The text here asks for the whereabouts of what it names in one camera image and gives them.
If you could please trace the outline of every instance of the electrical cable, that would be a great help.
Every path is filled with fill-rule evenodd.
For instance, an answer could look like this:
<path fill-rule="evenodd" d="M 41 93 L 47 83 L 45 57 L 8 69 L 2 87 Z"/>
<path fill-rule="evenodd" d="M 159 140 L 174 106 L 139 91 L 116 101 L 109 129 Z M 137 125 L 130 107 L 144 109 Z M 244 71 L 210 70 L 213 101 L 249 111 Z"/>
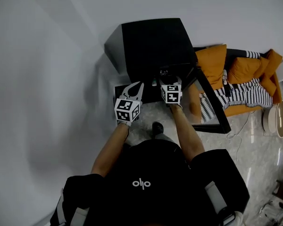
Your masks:
<path fill-rule="evenodd" d="M 238 133 L 236 133 L 236 134 L 228 134 L 228 135 L 226 136 L 226 139 L 232 140 L 232 139 L 234 139 L 236 136 L 239 136 L 240 132 L 243 130 L 243 128 L 245 127 L 245 125 L 246 125 L 247 122 L 249 121 L 250 114 L 253 114 L 253 113 L 255 113 L 255 111 L 253 111 L 252 113 L 249 113 L 249 115 L 247 116 L 246 122 L 244 123 L 244 125 L 242 126 L 242 128 L 239 130 Z M 237 162 L 238 162 L 238 151 L 239 151 L 240 146 L 241 146 L 241 144 L 242 144 L 242 137 L 241 137 L 241 136 L 239 136 L 239 137 L 240 137 L 240 139 L 241 139 L 241 142 L 240 142 L 239 147 L 238 147 L 237 152 L 236 152 L 236 166 L 237 166 Z"/>

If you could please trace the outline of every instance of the foot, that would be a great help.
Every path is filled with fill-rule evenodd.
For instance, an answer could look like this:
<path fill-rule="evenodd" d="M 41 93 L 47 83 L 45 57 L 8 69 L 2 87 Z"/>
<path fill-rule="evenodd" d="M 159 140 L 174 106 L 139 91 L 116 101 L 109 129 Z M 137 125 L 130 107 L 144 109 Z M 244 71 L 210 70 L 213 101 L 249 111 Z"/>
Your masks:
<path fill-rule="evenodd" d="M 164 126 L 156 121 L 152 124 L 152 137 L 155 138 L 160 133 L 164 133 Z"/>

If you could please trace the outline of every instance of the white wall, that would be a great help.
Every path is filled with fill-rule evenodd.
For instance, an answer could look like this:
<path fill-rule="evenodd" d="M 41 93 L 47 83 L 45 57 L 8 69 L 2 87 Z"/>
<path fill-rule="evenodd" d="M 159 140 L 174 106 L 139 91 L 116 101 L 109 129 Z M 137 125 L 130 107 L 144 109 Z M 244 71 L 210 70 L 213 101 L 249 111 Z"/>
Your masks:
<path fill-rule="evenodd" d="M 180 17 L 194 46 L 226 43 L 229 48 L 283 55 L 283 0 L 81 0 L 101 43 L 121 23 Z"/>
<path fill-rule="evenodd" d="M 0 0 L 0 226 L 50 214 L 113 128 L 114 71 L 89 25 L 70 0 Z"/>

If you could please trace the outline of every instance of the sofa armrest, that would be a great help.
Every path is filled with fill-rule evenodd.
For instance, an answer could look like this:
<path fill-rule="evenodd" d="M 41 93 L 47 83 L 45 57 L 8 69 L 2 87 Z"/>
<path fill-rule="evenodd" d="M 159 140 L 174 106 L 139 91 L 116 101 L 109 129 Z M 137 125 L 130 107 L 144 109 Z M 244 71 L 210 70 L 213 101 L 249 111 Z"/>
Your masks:
<path fill-rule="evenodd" d="M 278 104 L 282 102 L 282 94 L 281 94 L 281 88 L 278 81 L 277 74 L 274 73 L 272 77 L 270 77 L 270 80 L 276 85 L 277 89 L 275 90 L 274 96 L 273 96 L 273 104 Z"/>

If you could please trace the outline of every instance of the tiled floor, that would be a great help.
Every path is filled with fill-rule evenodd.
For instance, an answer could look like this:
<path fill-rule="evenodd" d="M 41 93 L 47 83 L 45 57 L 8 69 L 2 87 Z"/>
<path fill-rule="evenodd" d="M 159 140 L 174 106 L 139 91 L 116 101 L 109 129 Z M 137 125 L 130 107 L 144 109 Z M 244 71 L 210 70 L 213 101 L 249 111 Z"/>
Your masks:
<path fill-rule="evenodd" d="M 150 139 L 149 132 L 153 121 L 161 122 L 165 127 L 165 134 L 178 143 L 172 115 L 162 102 L 145 104 L 141 109 L 140 119 L 131 127 L 128 138 L 130 144 L 136 145 Z M 225 148 L 233 161 L 237 162 L 237 168 L 250 193 L 250 200 L 244 212 L 246 225 L 259 226 L 268 222 L 268 219 L 258 215 L 258 212 L 273 198 L 271 193 L 276 187 L 275 181 L 283 178 L 283 138 L 276 135 L 264 136 L 261 118 L 262 111 L 229 117 L 231 134 L 239 132 L 248 119 L 239 136 L 233 139 L 228 139 L 228 135 L 199 133 L 207 151 Z"/>

